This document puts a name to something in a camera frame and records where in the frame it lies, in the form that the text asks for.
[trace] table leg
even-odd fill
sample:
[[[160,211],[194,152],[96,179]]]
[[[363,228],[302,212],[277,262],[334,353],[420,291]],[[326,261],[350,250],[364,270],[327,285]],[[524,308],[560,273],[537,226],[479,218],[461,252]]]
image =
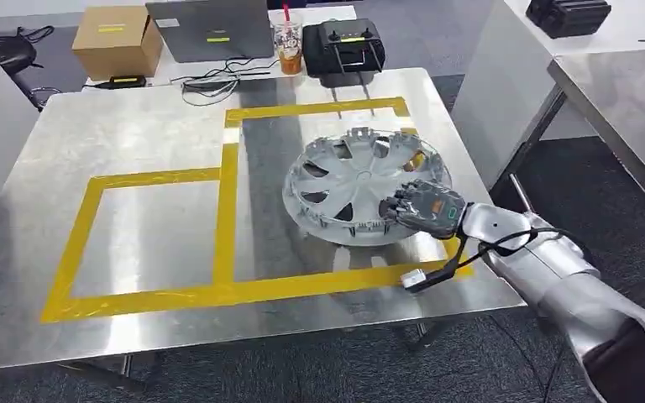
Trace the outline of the table leg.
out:
[[[132,379],[129,376],[132,369],[132,355],[124,356],[122,369],[119,372],[104,369],[83,361],[72,361],[57,365],[72,374],[77,374],[82,378],[94,382],[108,384],[116,389],[133,393],[144,392],[145,383],[141,380]]]
[[[515,155],[513,155],[511,162],[508,163],[508,166],[501,173],[498,181],[496,181],[496,183],[490,189],[491,198],[497,198],[501,194],[503,186],[508,181],[513,181],[512,183],[516,187],[516,190],[520,189],[519,194],[521,195],[521,199],[523,200],[523,197],[525,197],[523,204],[526,205],[526,208],[529,211],[532,211],[532,205],[530,205],[530,201],[527,199],[527,195],[525,195],[525,191],[522,189],[520,181],[517,179],[517,177],[515,177],[515,180],[513,180],[511,178],[511,175],[515,176],[518,170],[520,170],[525,157],[530,152],[530,150],[535,147],[535,144],[540,141],[540,138],[548,129],[553,119],[555,119],[555,116],[560,111],[560,108],[563,106],[566,99],[567,96],[556,84],[548,94],[548,97],[545,98],[543,105],[540,107],[540,111],[537,113],[530,126],[528,127],[530,134],[527,136],[527,140],[525,141],[525,143],[521,144],[521,146],[518,148],[518,151],[516,151]]]
[[[448,328],[448,323],[446,322],[436,322],[431,327],[428,327],[426,323],[419,322],[417,323],[417,333],[419,334],[419,339],[414,341],[409,341],[404,333],[403,327],[394,327],[393,330],[396,333],[397,337],[404,343],[407,350],[410,353],[418,353],[424,348],[427,348],[433,344],[433,342],[441,335],[441,333]]]

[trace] desk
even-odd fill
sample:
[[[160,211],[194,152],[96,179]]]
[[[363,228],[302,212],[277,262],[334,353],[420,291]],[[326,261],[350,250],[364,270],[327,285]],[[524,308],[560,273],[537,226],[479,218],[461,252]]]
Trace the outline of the desk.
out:
[[[217,166],[222,164],[228,109],[364,100],[366,94],[402,97],[419,135],[442,155],[454,189],[470,201],[490,202],[423,69],[384,71],[366,87],[334,91],[306,76],[245,81],[230,98],[211,107],[186,105],[176,86],[53,97],[0,196],[0,368],[524,305],[505,281],[478,261],[472,274],[419,296],[386,286],[237,306],[41,322],[93,176]],[[374,115],[369,109],[326,113],[324,122],[383,122],[391,114],[389,108],[375,109]],[[317,121],[303,117],[244,124],[238,193],[229,203],[236,205],[235,281],[347,271],[334,263],[338,259],[379,264],[378,257],[370,255],[379,250],[301,240],[290,218],[280,213],[281,172],[311,140],[310,132],[301,128],[316,126]],[[101,296],[210,282],[216,276],[210,262],[216,258],[212,239],[219,191],[223,190],[214,181],[104,191],[71,294]],[[436,256],[437,243],[419,235],[409,239],[419,253]],[[300,242],[308,245],[291,247]],[[310,254],[295,256],[292,250]],[[472,243],[467,252],[476,250]],[[309,256],[314,263],[327,261],[327,266],[293,267],[291,262]],[[100,307],[91,313],[97,315]]]
[[[563,55],[548,72],[645,191],[645,50]]]
[[[483,182],[491,188],[543,113],[561,55],[645,49],[645,0],[612,0],[592,35],[550,39],[526,16],[530,0],[500,0],[490,12],[451,115]],[[572,104],[560,108],[544,139],[595,135]]]
[[[317,8],[296,8],[291,10],[292,13],[297,13],[301,18],[303,25],[319,24],[329,19],[356,19],[357,14],[354,12],[353,6],[337,6],[337,7],[317,7]],[[271,10],[269,15],[282,13],[281,10]],[[265,59],[256,59],[245,66],[245,68],[256,66],[268,66],[278,59],[278,56],[269,57]],[[170,80],[182,76],[201,76],[213,69],[223,68],[223,61],[204,61],[199,63],[177,63],[171,55],[166,43],[162,48],[162,55],[160,63],[154,77],[148,79],[151,86],[169,85]],[[303,62],[303,70],[300,75],[305,75],[305,62]],[[255,80],[260,78],[276,78],[284,77],[286,75],[281,71],[279,65],[274,65],[270,68],[270,74],[266,76],[243,76],[242,80]],[[87,84],[92,84],[93,81],[87,80]]]

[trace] stainless steel table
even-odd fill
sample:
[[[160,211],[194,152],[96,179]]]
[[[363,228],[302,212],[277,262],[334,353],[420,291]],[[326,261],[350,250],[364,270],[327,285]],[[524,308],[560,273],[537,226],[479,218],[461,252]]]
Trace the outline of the stainless steel table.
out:
[[[176,86],[51,98],[0,196],[0,368],[523,305],[517,293],[480,261],[472,273],[421,296],[399,286],[383,286],[232,305],[221,288],[216,292],[222,300],[198,295],[194,301],[184,291],[155,291],[222,281],[228,287],[441,259],[440,244],[421,234],[370,249],[304,237],[282,208],[283,175],[307,142],[320,135],[338,135],[355,124],[386,125],[397,118],[392,108],[262,117],[240,121],[240,128],[227,115],[227,110],[242,107],[390,97],[403,98],[411,114],[407,120],[441,153],[454,188],[471,201],[490,202],[422,69],[385,71],[366,86],[334,90],[309,77],[244,81],[228,100],[211,107],[185,104]],[[237,138],[231,139],[231,133]],[[221,172],[212,168],[226,163],[222,155],[227,141],[239,142],[238,157],[233,159],[238,186],[233,193],[223,179],[202,179],[227,175],[223,168]],[[137,173],[162,171],[200,177],[169,181],[166,176],[143,174],[149,186],[137,186],[144,180]],[[105,186],[105,181],[112,183]],[[80,240],[83,250],[76,267],[68,268],[64,250],[78,243],[73,240],[78,233],[74,228],[87,224],[83,217],[92,208],[87,206],[96,184],[105,186],[96,194],[99,207],[95,203],[97,210],[90,211],[92,227]],[[221,198],[222,192],[233,197]],[[222,201],[227,209],[218,206]],[[217,227],[217,221],[224,219],[218,214],[231,211],[233,205],[235,228]],[[232,242],[215,245],[222,233],[231,235]],[[468,253],[475,248],[471,244]],[[218,278],[222,273],[215,270],[217,262],[228,259],[220,253],[234,263],[231,279]],[[75,270],[72,279],[64,281],[68,277],[62,270]],[[330,286],[344,289],[345,284]],[[70,294],[58,296],[58,287]],[[183,301],[186,309],[148,311],[158,305],[140,297],[154,294],[158,301]],[[113,315],[109,301],[119,301],[121,295],[129,298],[127,309],[139,313]],[[42,313],[49,298],[59,297],[84,302],[60,306],[62,317]],[[245,293],[239,297],[253,298]],[[212,306],[196,307],[201,301]],[[68,312],[84,306],[94,308]]]
[[[645,50],[562,55],[548,71],[645,191]]]

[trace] black case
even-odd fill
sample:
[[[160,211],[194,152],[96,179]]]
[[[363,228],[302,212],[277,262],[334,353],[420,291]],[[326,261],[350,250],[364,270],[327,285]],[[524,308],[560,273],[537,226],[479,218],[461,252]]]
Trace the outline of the black case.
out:
[[[597,32],[610,11],[604,0],[532,0],[526,15],[555,39]]]

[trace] plastic cup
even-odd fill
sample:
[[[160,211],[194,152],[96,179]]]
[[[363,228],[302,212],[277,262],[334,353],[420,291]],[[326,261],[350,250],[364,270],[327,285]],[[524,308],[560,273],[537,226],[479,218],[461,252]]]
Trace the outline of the plastic cup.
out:
[[[271,18],[275,51],[281,60],[283,74],[298,74],[302,70],[302,19],[290,12],[291,20],[286,21],[281,11]]]

